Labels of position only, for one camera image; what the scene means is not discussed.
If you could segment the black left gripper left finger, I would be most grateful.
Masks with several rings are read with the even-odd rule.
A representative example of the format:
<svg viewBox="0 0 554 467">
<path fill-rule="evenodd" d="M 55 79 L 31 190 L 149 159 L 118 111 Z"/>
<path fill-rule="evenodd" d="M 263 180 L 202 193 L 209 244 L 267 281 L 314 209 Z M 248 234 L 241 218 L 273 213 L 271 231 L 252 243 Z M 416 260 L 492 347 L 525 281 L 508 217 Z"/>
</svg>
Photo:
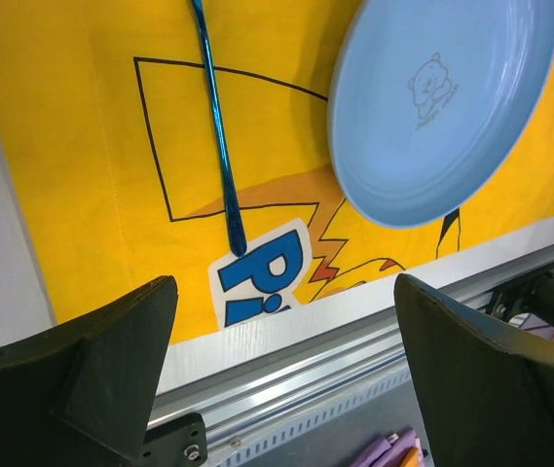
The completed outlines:
<svg viewBox="0 0 554 467">
<path fill-rule="evenodd" d="M 0 346 L 0 466 L 134 466 L 177 307 L 160 276 Z"/>
</svg>

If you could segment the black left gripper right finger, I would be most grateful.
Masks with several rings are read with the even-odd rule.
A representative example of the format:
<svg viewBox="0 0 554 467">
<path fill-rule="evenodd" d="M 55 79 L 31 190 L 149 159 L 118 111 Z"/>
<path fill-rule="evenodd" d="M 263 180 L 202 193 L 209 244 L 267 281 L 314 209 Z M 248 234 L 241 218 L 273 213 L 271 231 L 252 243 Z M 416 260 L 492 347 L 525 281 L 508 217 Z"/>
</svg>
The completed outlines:
<svg viewBox="0 0 554 467">
<path fill-rule="evenodd" d="M 554 341 L 397 276 L 396 315 L 437 466 L 554 466 Z"/>
</svg>

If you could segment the blue metal fork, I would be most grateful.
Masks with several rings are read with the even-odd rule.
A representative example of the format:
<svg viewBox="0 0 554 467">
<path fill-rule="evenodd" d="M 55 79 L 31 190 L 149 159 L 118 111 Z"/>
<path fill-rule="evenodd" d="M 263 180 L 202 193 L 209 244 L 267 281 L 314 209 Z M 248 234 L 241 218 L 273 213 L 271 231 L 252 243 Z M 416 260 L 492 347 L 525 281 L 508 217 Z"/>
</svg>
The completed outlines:
<svg viewBox="0 0 554 467">
<path fill-rule="evenodd" d="M 246 254 L 247 241 L 243 228 L 240 205 L 226 141 L 225 127 L 215 77 L 212 50 L 209 42 L 208 29 L 204 15 L 203 2 L 201 0 L 192 0 L 191 5 L 198 29 L 200 47 L 203 56 L 205 80 L 216 136 L 216 144 L 219 154 L 223 202 L 229 245 L 231 252 L 236 257 L 241 258 Z"/>
</svg>

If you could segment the yellow printed cloth mat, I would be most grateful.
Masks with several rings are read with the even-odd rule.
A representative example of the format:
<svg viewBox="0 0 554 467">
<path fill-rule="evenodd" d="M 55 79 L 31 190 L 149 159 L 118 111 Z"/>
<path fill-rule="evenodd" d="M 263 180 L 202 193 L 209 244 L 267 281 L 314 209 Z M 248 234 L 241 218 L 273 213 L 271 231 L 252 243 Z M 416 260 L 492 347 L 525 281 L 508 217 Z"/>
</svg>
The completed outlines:
<svg viewBox="0 0 554 467">
<path fill-rule="evenodd" d="M 454 224 L 376 227 L 329 165 L 329 74 L 354 1 L 210 1 L 206 19 L 249 240 L 303 234 L 301 305 L 554 213 L 554 66 L 518 146 Z M 230 258 L 186 1 L 0 1 L 0 141 L 55 317 L 173 276 L 173 341 L 220 330 Z"/>
</svg>

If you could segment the light blue plastic plate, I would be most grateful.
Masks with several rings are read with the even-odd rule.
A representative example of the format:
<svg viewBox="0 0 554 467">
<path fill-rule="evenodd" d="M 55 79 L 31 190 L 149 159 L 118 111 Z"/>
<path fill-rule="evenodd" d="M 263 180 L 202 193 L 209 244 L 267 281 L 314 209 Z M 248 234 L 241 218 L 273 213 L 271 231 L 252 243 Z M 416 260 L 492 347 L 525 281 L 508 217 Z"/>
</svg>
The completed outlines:
<svg viewBox="0 0 554 467">
<path fill-rule="evenodd" d="M 554 1 L 365 1 L 332 77 L 331 162 L 357 213 L 443 218 L 503 164 L 554 59 Z"/>
</svg>

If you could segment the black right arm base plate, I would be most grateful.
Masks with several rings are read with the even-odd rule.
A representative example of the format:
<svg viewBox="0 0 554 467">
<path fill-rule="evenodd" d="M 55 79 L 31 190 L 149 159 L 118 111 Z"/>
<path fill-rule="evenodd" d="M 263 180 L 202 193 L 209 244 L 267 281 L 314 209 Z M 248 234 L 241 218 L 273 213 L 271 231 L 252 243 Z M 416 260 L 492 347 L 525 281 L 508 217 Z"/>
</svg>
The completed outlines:
<svg viewBox="0 0 554 467">
<path fill-rule="evenodd" d="M 495 287 L 485 312 L 506 323 L 530 314 L 554 328 L 554 261 Z"/>
</svg>

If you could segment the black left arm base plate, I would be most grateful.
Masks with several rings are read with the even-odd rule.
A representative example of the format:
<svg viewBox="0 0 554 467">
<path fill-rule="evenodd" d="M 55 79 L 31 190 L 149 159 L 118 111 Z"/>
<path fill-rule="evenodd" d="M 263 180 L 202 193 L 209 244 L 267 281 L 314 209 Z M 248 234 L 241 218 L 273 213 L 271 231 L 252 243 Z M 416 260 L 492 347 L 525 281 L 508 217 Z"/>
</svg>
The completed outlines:
<svg viewBox="0 0 554 467">
<path fill-rule="evenodd" d="M 205 425 L 199 413 L 189 413 L 146 432 L 138 465 L 194 467 L 207 461 Z"/>
</svg>

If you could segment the aluminium table edge rail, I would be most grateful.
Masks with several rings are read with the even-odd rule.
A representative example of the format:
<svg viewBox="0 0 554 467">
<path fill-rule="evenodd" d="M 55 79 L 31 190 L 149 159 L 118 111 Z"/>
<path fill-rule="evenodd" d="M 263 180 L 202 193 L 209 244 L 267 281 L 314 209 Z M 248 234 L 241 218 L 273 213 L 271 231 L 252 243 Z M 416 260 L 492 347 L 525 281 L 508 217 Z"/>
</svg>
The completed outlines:
<svg viewBox="0 0 554 467">
<path fill-rule="evenodd" d="M 198 365 L 213 349 L 243 334 L 265 331 L 266 353 L 237 359 L 198 381 L 180 384 L 165 365 L 167 392 L 155 399 L 150 429 L 189 413 L 205 425 L 207 460 L 214 449 L 238 447 L 242 436 L 284 421 L 330 397 L 372 382 L 408 364 L 398 329 L 394 281 L 384 278 L 327 298 L 304 309 L 301 316 L 280 314 L 265 322 L 242 325 L 223 338 L 209 337 L 169 349 L 169 358 Z M 409 415 L 400 431 L 426 434 L 412 380 L 397 393 L 391 407 Z"/>
</svg>

